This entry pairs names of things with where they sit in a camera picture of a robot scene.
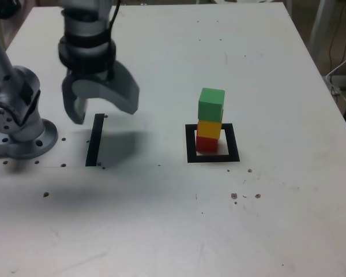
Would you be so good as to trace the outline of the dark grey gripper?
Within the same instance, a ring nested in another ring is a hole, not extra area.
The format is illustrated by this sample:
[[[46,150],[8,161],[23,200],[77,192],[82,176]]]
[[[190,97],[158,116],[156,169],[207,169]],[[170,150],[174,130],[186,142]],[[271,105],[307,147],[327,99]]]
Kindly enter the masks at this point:
[[[138,110],[140,89],[131,73],[119,61],[115,61],[111,73],[67,70],[62,82],[63,104],[66,114],[75,124],[84,123],[86,99],[104,99],[128,114]]]

